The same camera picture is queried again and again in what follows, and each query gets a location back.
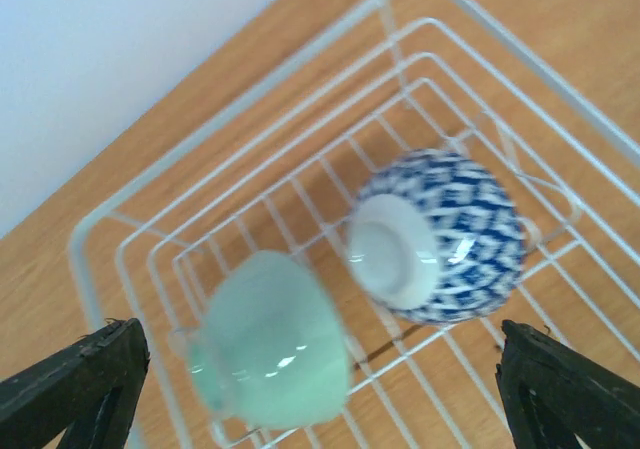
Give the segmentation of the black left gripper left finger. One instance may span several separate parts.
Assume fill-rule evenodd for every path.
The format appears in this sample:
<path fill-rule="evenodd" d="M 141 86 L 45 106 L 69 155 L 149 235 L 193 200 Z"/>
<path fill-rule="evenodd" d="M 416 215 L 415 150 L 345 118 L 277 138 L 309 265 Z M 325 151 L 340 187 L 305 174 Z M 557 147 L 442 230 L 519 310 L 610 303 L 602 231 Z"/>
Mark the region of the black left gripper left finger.
<path fill-rule="evenodd" d="M 141 322 L 113 319 L 1 382 L 1 446 L 123 448 L 150 353 Z"/>

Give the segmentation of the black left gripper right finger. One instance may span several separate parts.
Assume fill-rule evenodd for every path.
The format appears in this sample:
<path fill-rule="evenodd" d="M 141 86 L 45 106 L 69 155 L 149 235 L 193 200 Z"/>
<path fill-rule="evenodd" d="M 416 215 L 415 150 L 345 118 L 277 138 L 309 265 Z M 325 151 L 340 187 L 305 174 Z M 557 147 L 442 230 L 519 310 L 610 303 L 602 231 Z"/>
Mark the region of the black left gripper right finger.
<path fill-rule="evenodd" d="M 639 387 L 505 319 L 496 383 L 517 448 L 637 448 Z"/>

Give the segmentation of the celadon green ceramic bowl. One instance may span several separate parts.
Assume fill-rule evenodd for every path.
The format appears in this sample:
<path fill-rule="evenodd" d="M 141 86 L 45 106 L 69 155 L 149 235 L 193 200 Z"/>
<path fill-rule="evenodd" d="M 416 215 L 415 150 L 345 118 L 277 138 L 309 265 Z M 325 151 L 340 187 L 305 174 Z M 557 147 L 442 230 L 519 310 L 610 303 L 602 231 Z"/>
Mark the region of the celadon green ceramic bowl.
<path fill-rule="evenodd" d="M 346 405 L 352 362 L 341 316 L 314 273 L 285 253 L 247 258 L 171 345 L 218 420 L 287 430 L 330 421 Z"/>

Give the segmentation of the red patterned bowl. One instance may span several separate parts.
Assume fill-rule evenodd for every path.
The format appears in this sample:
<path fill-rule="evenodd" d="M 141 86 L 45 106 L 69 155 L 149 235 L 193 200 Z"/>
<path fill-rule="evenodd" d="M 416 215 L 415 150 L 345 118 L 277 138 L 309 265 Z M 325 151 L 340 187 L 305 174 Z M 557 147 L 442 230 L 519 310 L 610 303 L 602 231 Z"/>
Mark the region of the red patterned bowl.
<path fill-rule="evenodd" d="M 507 302 L 525 240 L 514 202 L 484 166 L 455 152 L 414 150 L 360 188 L 345 259 L 375 303 L 416 324 L 446 325 Z"/>

